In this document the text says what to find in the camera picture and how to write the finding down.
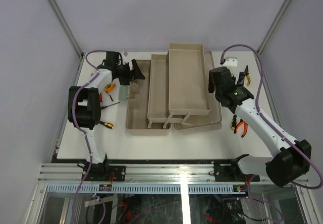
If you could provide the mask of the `grey-green toolbox latch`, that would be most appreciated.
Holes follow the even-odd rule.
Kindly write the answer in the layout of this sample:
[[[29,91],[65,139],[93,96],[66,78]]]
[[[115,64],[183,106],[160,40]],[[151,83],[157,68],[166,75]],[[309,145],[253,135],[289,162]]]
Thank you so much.
[[[119,101],[127,101],[129,99],[129,85],[120,85],[118,99]]]

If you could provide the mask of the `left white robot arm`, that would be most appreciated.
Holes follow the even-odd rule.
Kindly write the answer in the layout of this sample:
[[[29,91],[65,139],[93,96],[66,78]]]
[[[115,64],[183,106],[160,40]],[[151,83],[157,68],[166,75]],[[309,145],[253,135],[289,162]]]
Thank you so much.
[[[88,60],[92,53],[103,52],[105,58],[98,66]],[[127,60],[122,52],[95,50],[85,55],[84,60],[94,69],[89,80],[81,86],[71,86],[68,94],[68,121],[78,129],[84,137],[87,148],[87,162],[97,164],[93,175],[100,181],[110,177],[111,169],[102,164],[106,153],[101,150],[100,140],[96,134],[96,126],[101,119],[99,95],[104,88],[115,79],[120,85],[128,86],[134,80],[145,80],[135,59]]]

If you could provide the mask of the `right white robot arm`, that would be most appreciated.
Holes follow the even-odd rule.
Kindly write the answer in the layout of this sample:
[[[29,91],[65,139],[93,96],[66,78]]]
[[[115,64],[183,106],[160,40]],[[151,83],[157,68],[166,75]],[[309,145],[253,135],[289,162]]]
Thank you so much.
[[[271,157],[244,154],[232,161],[230,175],[241,181],[247,175],[268,177],[283,187],[306,174],[310,169],[311,145],[288,134],[261,109],[256,108],[253,94],[244,86],[237,86],[227,67],[210,70],[208,90],[223,107],[245,121],[263,141]]]

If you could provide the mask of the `beige toolbox with smoky lid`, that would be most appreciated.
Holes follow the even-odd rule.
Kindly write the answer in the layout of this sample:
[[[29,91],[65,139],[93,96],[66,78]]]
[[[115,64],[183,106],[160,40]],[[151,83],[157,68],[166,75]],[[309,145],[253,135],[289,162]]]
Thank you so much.
[[[164,135],[170,128],[201,132],[222,127],[220,104],[209,93],[212,53],[203,44],[170,43],[167,54],[137,60],[144,80],[128,90],[126,129],[134,135]]]

